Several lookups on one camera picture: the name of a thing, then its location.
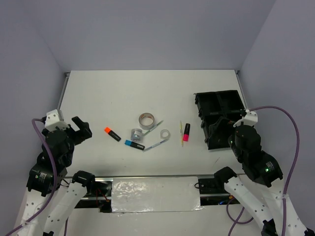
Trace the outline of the orange capped black highlighter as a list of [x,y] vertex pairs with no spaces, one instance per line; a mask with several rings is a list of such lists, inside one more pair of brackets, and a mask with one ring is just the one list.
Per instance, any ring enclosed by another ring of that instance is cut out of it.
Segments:
[[113,130],[111,130],[109,127],[106,127],[104,131],[113,139],[115,139],[117,142],[121,140],[121,137],[117,135]]

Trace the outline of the blue capped black highlighter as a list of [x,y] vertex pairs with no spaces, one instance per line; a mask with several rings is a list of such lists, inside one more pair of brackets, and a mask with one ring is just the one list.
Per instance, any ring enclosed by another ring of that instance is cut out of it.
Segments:
[[130,141],[130,140],[126,140],[125,141],[125,145],[129,146],[129,147],[132,147],[132,148],[139,149],[139,150],[144,150],[145,149],[145,146],[143,146],[141,144],[138,144],[136,142]]

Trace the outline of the pink capped black highlighter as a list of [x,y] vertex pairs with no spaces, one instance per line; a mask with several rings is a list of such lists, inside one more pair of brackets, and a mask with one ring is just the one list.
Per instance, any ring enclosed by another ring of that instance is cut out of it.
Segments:
[[183,141],[189,141],[189,133],[190,133],[190,123],[185,124],[184,134],[183,134]]

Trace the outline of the large grey tape roll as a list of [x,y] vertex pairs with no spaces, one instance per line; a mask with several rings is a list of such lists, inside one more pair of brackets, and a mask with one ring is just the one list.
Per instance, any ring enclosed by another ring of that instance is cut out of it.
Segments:
[[155,117],[151,113],[142,113],[138,122],[141,129],[150,130],[155,124]]

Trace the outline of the yellow thin pen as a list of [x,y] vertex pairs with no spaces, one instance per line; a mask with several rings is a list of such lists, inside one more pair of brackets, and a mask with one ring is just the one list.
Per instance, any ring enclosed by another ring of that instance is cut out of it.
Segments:
[[180,120],[180,134],[181,134],[181,146],[184,147],[184,132],[183,132],[183,125],[182,125],[182,121]]

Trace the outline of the blue thin pen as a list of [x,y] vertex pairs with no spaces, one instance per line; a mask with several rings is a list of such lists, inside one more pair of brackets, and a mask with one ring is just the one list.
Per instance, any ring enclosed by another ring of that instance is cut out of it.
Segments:
[[155,147],[157,147],[157,146],[159,146],[159,145],[161,145],[161,144],[163,144],[163,143],[166,143],[167,141],[168,141],[168,139],[162,140],[162,141],[160,141],[160,142],[158,142],[158,143],[156,143],[156,144],[154,144],[154,145],[152,145],[152,146],[150,146],[150,147],[145,148],[145,149],[143,150],[143,152],[149,151],[149,150],[151,150],[151,149],[153,149],[153,148],[155,148]]

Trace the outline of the small clear tape roll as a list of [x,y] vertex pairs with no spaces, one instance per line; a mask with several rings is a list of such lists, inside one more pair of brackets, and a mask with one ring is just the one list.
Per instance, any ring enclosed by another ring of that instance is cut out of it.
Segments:
[[167,129],[161,130],[160,138],[163,140],[168,140],[170,138],[170,132]]

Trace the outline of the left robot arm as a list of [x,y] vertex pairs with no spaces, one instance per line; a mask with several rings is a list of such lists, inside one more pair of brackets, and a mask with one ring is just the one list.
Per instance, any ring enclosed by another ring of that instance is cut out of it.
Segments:
[[[42,131],[36,126],[39,121],[45,125]],[[67,167],[72,163],[74,148],[92,137],[87,122],[78,117],[72,121],[75,131],[57,113],[47,114],[40,120],[34,118],[32,125],[42,141],[42,152],[29,172],[27,201],[20,225],[14,230],[18,236],[58,236],[67,230],[68,219],[82,197],[96,191],[95,176],[85,171],[74,174],[61,200],[52,207]]]

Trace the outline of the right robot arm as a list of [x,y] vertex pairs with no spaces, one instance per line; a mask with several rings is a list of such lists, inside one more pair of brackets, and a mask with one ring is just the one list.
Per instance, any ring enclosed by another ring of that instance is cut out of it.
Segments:
[[284,192],[284,179],[276,159],[261,149],[261,137],[254,127],[241,125],[228,138],[229,145],[246,176],[255,183],[259,200],[230,167],[214,174],[214,187],[231,194],[252,216],[263,236],[313,236],[298,217]]

